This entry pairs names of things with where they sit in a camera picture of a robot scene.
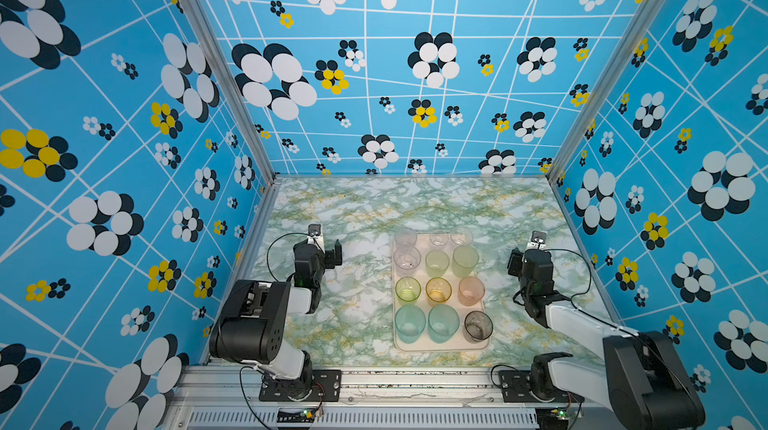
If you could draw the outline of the pink textured cup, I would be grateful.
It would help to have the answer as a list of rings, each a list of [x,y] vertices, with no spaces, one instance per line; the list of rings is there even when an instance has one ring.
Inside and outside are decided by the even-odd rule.
[[[479,304],[485,296],[485,285],[476,276],[467,276],[460,280],[458,285],[459,302],[466,307]]]

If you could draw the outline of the light green textured cup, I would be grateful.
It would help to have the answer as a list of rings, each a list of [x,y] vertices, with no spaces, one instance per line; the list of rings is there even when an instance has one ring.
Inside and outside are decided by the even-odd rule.
[[[479,253],[471,245],[459,245],[453,250],[452,272],[458,278],[472,274],[479,262]]]

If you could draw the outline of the clear faceted glass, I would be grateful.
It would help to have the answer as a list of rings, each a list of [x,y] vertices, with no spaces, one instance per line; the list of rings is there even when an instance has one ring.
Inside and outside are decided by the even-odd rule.
[[[470,230],[460,229],[450,234],[451,240],[455,245],[470,245],[473,242],[473,233]]]

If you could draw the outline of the dark grey tumbler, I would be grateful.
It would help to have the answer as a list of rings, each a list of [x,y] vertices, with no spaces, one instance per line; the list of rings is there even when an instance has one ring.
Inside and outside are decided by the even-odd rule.
[[[483,311],[470,311],[464,318],[464,337],[470,343],[487,341],[494,331],[491,318]]]

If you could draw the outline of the clear smooth glass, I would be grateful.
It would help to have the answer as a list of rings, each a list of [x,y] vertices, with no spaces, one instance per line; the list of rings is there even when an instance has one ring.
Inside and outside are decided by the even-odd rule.
[[[401,275],[412,275],[421,261],[421,252],[413,245],[399,246],[395,249],[393,262],[395,270]]]

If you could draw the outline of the pale green textured cup front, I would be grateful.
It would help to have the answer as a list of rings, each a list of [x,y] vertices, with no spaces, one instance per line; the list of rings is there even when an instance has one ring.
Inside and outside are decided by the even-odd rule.
[[[430,278],[441,278],[450,265],[447,253],[440,249],[434,249],[425,257],[425,268]]]

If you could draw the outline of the amber yellow glass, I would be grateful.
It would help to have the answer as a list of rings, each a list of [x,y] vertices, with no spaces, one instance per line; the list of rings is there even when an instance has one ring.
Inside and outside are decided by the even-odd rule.
[[[442,277],[433,277],[427,281],[425,293],[428,303],[431,306],[436,306],[446,304],[450,300],[453,290],[448,280]]]

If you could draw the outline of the clear ribbed glass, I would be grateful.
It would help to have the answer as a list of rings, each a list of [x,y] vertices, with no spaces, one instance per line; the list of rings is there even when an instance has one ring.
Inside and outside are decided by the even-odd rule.
[[[445,247],[451,241],[451,235],[449,233],[432,233],[429,236],[429,241],[434,247]]]

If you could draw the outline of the green smooth glass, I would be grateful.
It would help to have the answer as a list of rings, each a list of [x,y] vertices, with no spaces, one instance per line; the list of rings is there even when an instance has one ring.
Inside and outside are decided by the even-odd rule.
[[[412,276],[402,277],[395,283],[395,294],[402,304],[413,304],[421,295],[420,282]]]

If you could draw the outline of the teal textured cup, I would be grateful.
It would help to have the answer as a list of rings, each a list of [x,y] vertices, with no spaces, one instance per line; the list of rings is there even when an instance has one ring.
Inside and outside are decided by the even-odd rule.
[[[436,344],[448,342],[458,331],[460,318],[458,312],[450,305],[434,306],[427,317],[427,327],[430,339]]]
[[[397,310],[394,325],[398,338],[405,344],[412,344],[423,333],[426,327],[426,316],[419,306],[404,305]]]

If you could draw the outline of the teal textured cup front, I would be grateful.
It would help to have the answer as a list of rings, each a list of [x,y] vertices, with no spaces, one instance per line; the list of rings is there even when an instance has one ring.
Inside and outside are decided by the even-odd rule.
[[[397,310],[394,325],[398,338],[405,344],[412,344],[423,333],[426,327],[426,316],[419,306],[404,305]]]

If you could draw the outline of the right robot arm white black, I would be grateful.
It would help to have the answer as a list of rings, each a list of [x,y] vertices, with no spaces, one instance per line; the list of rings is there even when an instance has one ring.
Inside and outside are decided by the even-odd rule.
[[[706,412],[673,342],[591,315],[556,290],[550,250],[513,249],[507,271],[519,281],[514,299],[541,326],[578,342],[602,360],[567,352],[540,354],[530,388],[541,400],[571,393],[611,410],[627,429],[699,429]]]

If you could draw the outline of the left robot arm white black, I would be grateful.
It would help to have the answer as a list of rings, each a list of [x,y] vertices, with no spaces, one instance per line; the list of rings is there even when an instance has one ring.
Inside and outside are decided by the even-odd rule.
[[[209,353],[261,371],[279,395],[298,400],[313,389],[313,364],[308,352],[285,340],[285,325],[292,315],[317,310],[325,271],[342,264],[343,247],[336,240],[323,249],[310,237],[293,246],[293,255],[295,271],[285,281],[234,283],[211,330]]]

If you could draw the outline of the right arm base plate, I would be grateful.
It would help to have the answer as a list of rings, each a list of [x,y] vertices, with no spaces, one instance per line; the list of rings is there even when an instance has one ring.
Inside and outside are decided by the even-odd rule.
[[[492,381],[501,391],[505,403],[553,404],[567,406],[584,402],[579,395],[556,390],[546,398],[537,396],[531,386],[529,370],[496,369]]]

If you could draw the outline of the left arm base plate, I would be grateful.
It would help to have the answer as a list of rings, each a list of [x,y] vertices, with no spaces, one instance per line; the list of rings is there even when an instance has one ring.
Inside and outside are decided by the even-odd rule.
[[[342,372],[338,369],[313,370],[295,380],[274,379],[267,375],[262,378],[258,400],[279,403],[338,402],[341,383]]]

